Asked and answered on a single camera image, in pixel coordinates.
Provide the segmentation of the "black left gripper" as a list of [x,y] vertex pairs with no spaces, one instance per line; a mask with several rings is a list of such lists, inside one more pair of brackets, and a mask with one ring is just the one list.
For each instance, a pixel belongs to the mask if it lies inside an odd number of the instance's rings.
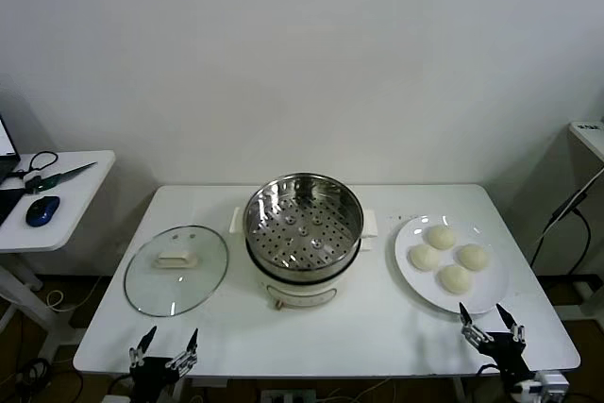
[[128,351],[133,380],[131,401],[135,403],[156,403],[167,386],[180,380],[179,371],[191,371],[197,363],[197,328],[185,350],[173,359],[144,358],[156,332],[157,327],[153,326],[142,336],[138,345],[130,347]]

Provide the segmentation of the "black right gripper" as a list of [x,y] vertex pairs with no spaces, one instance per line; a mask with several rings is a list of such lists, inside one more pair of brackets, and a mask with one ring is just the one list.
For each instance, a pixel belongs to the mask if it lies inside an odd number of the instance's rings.
[[466,307],[459,303],[461,334],[471,345],[478,345],[478,352],[495,361],[504,382],[520,382],[531,379],[522,353],[526,347],[525,327],[518,325],[513,316],[500,304],[496,309],[509,332],[484,332],[477,327]]

